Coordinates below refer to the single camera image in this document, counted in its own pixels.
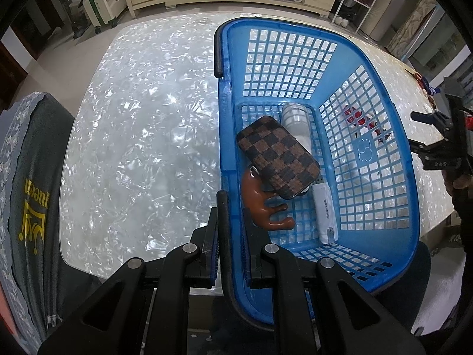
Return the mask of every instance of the white bottle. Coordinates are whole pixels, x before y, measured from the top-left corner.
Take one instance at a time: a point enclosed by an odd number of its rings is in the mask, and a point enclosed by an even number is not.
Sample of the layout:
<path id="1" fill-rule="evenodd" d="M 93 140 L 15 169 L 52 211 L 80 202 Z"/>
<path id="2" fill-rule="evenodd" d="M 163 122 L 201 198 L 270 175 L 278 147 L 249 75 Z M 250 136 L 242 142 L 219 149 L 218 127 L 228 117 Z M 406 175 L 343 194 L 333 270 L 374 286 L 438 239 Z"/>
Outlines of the white bottle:
<path id="1" fill-rule="evenodd" d="M 312 137 L 308 108 L 300 104 L 288 103 L 282 108 L 281 125 L 312 154 Z"/>
<path id="2" fill-rule="evenodd" d="M 319 183 L 312 186 L 315 215 L 317 217 L 317 231 L 322 244 L 334 243 L 338 240 L 337 219 L 333 207 L 332 192 L 328 183 Z"/>

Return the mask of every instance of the tiled floor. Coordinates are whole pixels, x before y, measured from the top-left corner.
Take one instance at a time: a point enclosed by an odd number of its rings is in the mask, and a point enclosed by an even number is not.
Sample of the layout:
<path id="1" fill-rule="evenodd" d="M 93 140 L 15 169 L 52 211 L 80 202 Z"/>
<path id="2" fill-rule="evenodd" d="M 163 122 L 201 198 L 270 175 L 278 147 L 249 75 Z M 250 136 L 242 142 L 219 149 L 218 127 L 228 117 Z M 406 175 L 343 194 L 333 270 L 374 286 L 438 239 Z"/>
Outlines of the tiled floor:
<path id="1" fill-rule="evenodd" d="M 77 40 L 72 39 L 70 32 L 58 33 L 51 38 L 39 59 L 30 64 L 28 77 L 18 89 L 16 100 L 34 91 L 49 92 L 75 116 L 95 69 L 120 30 L 137 22 L 197 12 L 271 14 L 351 34 L 349 30 L 332 25 L 316 14 L 305 14 L 303 11 L 294 9 L 274 9 L 269 5 L 187 4 L 169 11 L 164 5 L 157 5 L 142 9 L 136 19 L 132 19 L 126 11 L 116 28 L 107 28 L 99 35 L 95 35 L 94 28 L 89 27 L 86 33 Z"/>

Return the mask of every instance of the metal screw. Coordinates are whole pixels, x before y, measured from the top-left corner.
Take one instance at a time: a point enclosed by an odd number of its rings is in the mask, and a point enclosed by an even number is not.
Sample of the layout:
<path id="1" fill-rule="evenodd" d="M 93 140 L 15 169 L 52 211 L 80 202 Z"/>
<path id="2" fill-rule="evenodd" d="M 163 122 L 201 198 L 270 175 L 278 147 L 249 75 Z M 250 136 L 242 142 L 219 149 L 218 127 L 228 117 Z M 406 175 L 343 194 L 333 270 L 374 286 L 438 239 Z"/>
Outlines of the metal screw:
<path id="1" fill-rule="evenodd" d="M 332 268 L 335 265 L 335 262 L 329 257 L 323 257 L 320 259 L 320 264 L 324 268 Z"/>
<path id="2" fill-rule="evenodd" d="M 188 254 L 195 252 L 196 249 L 197 246 L 194 243 L 187 243 L 182 246 L 182 250 Z"/>
<path id="3" fill-rule="evenodd" d="M 141 267 L 141 260 L 139 260 L 137 257 L 134 257 L 133 259 L 130 259 L 127 264 L 128 268 L 134 270 Z"/>
<path id="4" fill-rule="evenodd" d="M 264 246 L 264 250 L 269 253 L 269 254 L 275 254 L 276 252 L 279 251 L 279 247 L 276 244 L 266 244 Z"/>

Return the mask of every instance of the white marble table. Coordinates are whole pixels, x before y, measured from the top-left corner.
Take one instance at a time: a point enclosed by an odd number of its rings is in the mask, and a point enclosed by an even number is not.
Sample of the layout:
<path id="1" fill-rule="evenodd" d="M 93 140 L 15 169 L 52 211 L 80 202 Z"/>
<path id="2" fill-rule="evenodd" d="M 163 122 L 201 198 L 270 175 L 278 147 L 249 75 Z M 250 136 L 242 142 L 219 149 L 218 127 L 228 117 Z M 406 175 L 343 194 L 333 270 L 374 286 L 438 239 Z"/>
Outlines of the white marble table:
<path id="1" fill-rule="evenodd" d="M 107 278 L 130 257 L 153 260 L 206 225 L 220 188 L 213 35 L 238 13 L 199 13 L 123 29 L 96 70 L 76 117 L 61 186 L 65 261 Z M 427 98 L 400 61 L 351 38 L 370 58 L 407 136 L 440 134 L 413 123 Z M 422 234 L 453 210 L 439 172 L 417 157 Z"/>

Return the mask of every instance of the blue plastic basket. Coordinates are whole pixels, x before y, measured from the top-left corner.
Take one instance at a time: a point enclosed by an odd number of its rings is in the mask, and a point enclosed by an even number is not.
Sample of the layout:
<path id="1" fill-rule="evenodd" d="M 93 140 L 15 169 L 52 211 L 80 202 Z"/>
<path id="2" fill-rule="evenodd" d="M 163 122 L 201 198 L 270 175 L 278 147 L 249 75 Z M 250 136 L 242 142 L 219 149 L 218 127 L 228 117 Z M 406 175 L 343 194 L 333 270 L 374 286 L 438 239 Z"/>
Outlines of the blue plastic basket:
<path id="1" fill-rule="evenodd" d="M 273 322 L 270 290 L 245 281 L 240 177 L 249 165 L 236 135 L 256 119 L 281 121 L 285 103 L 311 112 L 312 155 L 333 197 L 336 243 L 318 240 L 312 193 L 285 201 L 273 217 L 296 228 L 270 232 L 295 256 L 337 261 L 368 291 L 400 276 L 419 239 L 419 203 L 408 141 L 397 111 L 365 54 L 345 37 L 278 20 L 242 18 L 216 33 L 222 189 L 229 193 L 233 288 L 252 318 Z"/>

